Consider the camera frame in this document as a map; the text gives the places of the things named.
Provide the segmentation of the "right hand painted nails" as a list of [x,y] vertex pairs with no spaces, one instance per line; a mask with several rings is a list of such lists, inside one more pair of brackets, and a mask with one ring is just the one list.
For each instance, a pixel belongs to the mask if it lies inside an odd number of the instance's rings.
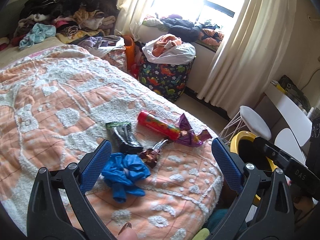
[[311,215],[315,204],[312,198],[301,198],[298,203],[294,203],[294,207],[297,209],[295,223],[299,223]]

